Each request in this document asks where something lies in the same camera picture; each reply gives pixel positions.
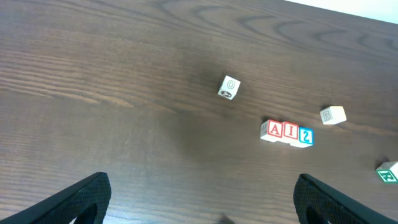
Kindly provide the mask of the blue number 2 block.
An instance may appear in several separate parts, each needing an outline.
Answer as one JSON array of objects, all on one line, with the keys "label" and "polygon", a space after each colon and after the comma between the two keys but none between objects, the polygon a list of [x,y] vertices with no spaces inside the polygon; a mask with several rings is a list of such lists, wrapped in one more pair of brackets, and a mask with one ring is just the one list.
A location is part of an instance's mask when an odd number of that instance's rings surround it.
[{"label": "blue number 2 block", "polygon": [[314,134],[312,129],[299,127],[299,137],[296,146],[301,148],[313,146],[313,137]]}]

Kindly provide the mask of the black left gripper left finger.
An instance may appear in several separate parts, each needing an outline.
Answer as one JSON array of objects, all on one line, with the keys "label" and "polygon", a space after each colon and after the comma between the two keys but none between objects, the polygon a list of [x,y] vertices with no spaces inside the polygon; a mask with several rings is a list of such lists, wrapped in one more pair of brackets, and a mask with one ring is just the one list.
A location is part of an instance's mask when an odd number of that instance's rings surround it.
[{"label": "black left gripper left finger", "polygon": [[1,223],[102,224],[111,199],[107,173],[97,172]]}]

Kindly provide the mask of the red letter I block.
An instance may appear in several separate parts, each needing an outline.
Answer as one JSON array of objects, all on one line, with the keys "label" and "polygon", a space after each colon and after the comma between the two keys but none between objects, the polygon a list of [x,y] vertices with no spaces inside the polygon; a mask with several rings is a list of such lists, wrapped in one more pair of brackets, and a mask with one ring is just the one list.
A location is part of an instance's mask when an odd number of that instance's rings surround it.
[{"label": "red letter I block", "polygon": [[299,125],[284,121],[282,123],[282,139],[281,141],[286,144],[297,142],[299,140]]}]

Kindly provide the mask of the plain white wooden block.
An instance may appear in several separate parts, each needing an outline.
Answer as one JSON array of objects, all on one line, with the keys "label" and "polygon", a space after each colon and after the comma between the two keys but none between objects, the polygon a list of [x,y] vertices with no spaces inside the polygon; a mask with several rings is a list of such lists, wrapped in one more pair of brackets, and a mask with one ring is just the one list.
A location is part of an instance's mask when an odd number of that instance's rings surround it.
[{"label": "plain white wooden block", "polygon": [[241,82],[231,76],[226,75],[218,90],[218,94],[229,100],[232,100],[239,89]]}]

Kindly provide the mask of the yellow wooden block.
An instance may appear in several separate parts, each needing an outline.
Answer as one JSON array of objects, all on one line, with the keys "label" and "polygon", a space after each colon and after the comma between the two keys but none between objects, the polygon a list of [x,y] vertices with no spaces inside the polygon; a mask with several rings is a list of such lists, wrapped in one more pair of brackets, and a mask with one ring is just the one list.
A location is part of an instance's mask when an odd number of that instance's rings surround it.
[{"label": "yellow wooden block", "polygon": [[325,125],[334,125],[347,120],[345,110],[342,106],[329,106],[321,110],[320,116]]}]

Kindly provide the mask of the red letter A block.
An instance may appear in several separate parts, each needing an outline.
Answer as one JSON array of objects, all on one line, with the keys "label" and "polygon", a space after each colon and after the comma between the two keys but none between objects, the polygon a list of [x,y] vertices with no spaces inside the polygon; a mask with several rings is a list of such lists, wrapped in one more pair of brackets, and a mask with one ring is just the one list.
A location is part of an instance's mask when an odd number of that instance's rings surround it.
[{"label": "red letter A block", "polygon": [[269,119],[261,124],[260,138],[269,142],[277,142],[282,139],[282,132],[283,124]]}]

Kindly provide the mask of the green edged wooden block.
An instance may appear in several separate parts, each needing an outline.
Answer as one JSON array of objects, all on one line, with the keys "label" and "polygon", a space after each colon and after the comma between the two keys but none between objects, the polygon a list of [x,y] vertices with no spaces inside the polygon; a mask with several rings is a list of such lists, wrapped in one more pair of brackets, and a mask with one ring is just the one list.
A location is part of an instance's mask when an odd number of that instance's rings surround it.
[{"label": "green edged wooden block", "polygon": [[385,184],[397,183],[397,161],[384,162],[377,169],[376,174]]}]

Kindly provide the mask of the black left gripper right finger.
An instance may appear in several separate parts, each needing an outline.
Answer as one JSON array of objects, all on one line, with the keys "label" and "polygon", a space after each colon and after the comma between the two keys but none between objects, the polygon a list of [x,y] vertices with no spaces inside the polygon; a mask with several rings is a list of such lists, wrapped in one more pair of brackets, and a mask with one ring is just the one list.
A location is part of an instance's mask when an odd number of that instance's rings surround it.
[{"label": "black left gripper right finger", "polygon": [[293,201],[301,224],[397,224],[309,174],[300,174]]}]

